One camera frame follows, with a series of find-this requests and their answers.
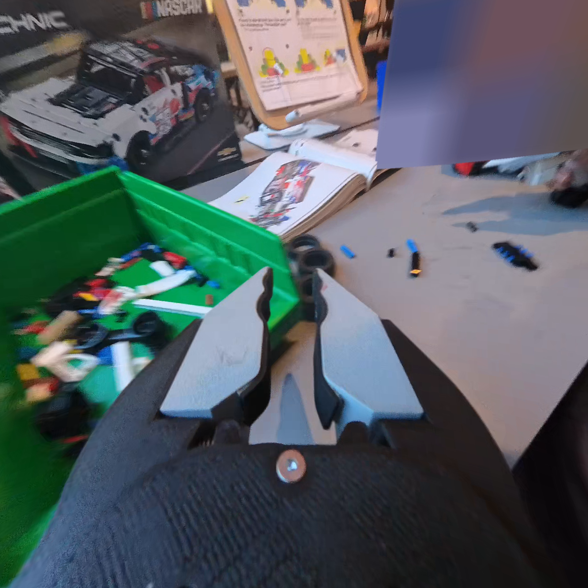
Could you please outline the white plastic stand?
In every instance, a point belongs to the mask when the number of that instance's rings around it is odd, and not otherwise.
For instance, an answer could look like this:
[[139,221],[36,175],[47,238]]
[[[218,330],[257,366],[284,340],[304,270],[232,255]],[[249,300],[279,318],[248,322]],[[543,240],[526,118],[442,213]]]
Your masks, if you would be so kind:
[[261,123],[256,131],[246,134],[243,140],[265,151],[278,151],[288,148],[298,139],[322,138],[340,129],[340,125],[319,119],[312,119],[283,130],[273,129]]

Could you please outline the long black brick beam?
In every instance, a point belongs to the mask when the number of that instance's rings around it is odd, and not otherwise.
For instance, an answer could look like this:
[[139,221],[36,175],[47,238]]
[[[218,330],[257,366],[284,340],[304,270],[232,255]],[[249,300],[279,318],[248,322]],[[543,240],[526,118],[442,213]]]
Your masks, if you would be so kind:
[[510,241],[500,241],[492,244],[491,248],[512,267],[525,269],[529,272],[539,268],[534,255],[521,245],[515,245]]

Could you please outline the black toy car box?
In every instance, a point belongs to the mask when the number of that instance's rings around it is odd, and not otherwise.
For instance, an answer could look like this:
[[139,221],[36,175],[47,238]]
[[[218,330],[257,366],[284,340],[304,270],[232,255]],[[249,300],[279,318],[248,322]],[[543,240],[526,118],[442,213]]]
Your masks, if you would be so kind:
[[35,187],[239,169],[211,1],[1,1],[1,151]]

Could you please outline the red white blue toy car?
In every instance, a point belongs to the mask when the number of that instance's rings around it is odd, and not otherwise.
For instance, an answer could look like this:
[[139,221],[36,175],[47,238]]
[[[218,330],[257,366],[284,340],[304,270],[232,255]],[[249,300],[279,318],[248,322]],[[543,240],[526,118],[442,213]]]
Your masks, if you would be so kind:
[[559,154],[559,152],[544,153],[541,155],[458,163],[452,165],[452,171],[461,177],[473,178],[486,175],[500,175],[522,181],[525,176],[525,168],[541,160],[554,158]]

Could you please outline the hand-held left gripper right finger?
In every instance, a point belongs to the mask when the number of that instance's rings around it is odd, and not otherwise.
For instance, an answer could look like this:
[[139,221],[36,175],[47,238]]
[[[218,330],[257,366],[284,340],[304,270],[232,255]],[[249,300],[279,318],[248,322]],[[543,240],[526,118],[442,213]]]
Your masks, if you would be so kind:
[[312,286],[313,386],[322,428],[421,419],[424,409],[378,314],[322,269]]

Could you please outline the person's right hand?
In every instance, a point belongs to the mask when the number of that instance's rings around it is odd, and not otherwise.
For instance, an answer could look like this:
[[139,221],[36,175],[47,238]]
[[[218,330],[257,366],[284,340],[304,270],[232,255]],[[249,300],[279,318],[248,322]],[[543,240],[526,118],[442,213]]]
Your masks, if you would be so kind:
[[548,188],[552,191],[579,189],[586,186],[587,149],[574,151],[548,183]]

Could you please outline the wooden board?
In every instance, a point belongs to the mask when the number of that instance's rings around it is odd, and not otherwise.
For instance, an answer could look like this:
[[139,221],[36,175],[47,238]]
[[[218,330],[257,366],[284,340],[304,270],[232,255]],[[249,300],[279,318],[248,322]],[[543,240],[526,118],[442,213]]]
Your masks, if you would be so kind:
[[257,119],[283,130],[367,95],[348,1],[213,1]]

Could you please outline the green plastic bin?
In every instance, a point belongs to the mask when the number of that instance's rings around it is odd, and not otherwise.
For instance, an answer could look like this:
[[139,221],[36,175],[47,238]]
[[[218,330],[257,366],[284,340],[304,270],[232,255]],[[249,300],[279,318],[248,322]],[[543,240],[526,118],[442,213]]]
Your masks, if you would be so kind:
[[75,458],[45,440],[25,401],[17,366],[18,315],[38,307],[108,258],[154,243],[187,258],[219,284],[218,302],[259,269],[273,268],[270,341],[298,319],[299,297],[278,237],[207,203],[109,168],[1,206],[1,587],[7,587],[48,527]]

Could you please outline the open instruction booklet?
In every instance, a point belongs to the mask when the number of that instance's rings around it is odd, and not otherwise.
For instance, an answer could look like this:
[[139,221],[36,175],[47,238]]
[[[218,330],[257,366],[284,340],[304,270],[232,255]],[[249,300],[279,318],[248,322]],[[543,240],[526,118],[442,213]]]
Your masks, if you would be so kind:
[[295,140],[210,202],[290,241],[367,192],[387,170],[376,161],[378,130],[353,129],[336,142]]

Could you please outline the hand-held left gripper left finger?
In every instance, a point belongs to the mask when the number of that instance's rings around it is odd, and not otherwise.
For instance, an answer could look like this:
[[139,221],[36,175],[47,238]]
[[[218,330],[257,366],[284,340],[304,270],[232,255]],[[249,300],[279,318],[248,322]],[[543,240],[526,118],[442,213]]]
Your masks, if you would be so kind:
[[263,268],[202,320],[160,406],[166,417],[252,425],[270,398],[270,299]]

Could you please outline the pile of mixed toy bricks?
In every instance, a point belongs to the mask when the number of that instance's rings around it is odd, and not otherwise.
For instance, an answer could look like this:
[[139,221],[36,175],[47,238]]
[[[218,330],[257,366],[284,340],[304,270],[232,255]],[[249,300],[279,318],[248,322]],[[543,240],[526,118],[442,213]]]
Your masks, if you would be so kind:
[[223,298],[215,269],[152,242],[111,257],[11,317],[9,416],[43,452],[76,457],[122,390]]

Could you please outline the white desk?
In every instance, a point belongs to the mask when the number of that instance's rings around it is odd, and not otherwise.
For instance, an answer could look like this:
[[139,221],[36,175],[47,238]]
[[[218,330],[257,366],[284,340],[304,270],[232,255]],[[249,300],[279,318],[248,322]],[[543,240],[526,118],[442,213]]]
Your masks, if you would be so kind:
[[[445,372],[514,467],[587,362],[587,207],[450,166],[404,168],[311,233],[334,254],[336,279]],[[407,239],[422,260],[414,279]],[[500,241],[539,268],[506,263],[491,248]]]

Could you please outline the printed instruction sheet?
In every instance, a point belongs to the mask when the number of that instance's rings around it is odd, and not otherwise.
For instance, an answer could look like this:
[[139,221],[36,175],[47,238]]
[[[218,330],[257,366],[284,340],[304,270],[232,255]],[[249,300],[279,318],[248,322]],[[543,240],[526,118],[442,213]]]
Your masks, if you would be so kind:
[[228,1],[266,111],[356,96],[341,1]]

